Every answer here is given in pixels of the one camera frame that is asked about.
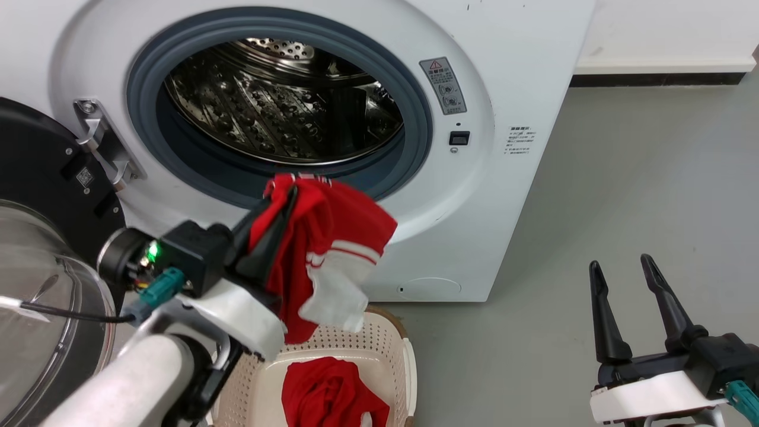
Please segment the laundry basket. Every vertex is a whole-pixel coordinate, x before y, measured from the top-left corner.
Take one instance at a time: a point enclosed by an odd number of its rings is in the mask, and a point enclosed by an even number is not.
[[[390,406],[387,427],[412,427],[417,402],[414,349],[401,322],[369,307],[357,334],[319,327],[306,343],[288,345],[274,362],[243,356],[219,395],[215,427],[287,427],[282,383],[288,366],[332,356],[355,363],[361,380]]]

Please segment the cable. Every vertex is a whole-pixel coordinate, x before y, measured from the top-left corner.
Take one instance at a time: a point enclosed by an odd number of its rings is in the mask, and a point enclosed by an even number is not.
[[[91,315],[89,313],[71,312],[69,310],[63,310],[61,308],[49,307],[47,305],[36,304],[35,302],[22,301],[19,304],[20,308],[31,310],[33,312],[44,313],[46,315],[61,316],[64,318],[72,318],[84,321],[99,321],[102,323],[127,323],[134,320],[134,315],[126,316],[103,316],[103,315]]]

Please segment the metal hinge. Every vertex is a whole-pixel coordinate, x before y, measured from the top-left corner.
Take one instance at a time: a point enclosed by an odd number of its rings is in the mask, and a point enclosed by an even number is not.
[[[97,158],[116,191],[123,190],[133,179],[145,178],[145,172],[113,131],[97,100],[75,100],[74,111],[87,131],[87,136],[77,139],[77,143]]]

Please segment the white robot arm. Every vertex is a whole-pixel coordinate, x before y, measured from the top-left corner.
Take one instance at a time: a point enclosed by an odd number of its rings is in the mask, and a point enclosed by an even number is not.
[[[278,298],[264,291],[294,206],[278,214],[248,251],[251,212],[233,230],[186,221],[155,239],[136,229],[114,234],[98,257],[109,283],[139,289],[124,307],[137,332],[118,358],[75,391],[45,427],[158,427],[199,422],[211,410],[243,354],[273,360],[285,342],[275,314]],[[170,334],[181,324],[216,343],[217,356],[191,337]]]

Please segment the red garment in basket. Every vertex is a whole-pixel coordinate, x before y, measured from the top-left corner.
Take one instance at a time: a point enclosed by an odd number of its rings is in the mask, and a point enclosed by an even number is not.
[[[359,427],[364,413],[373,427],[385,427],[390,412],[361,381],[355,363],[334,357],[288,366],[282,406],[288,427]]]

